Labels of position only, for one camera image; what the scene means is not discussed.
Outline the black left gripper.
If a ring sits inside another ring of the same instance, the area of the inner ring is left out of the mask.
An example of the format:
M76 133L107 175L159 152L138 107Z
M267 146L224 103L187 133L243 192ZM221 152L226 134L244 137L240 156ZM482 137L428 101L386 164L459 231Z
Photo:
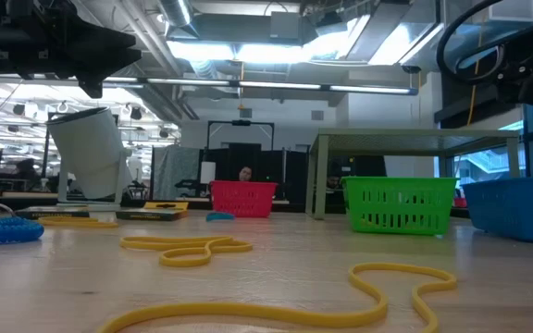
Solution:
M70 1L0 1L0 74L77 73L91 98L103 96L106 77L142 58L128 33L77 16Z

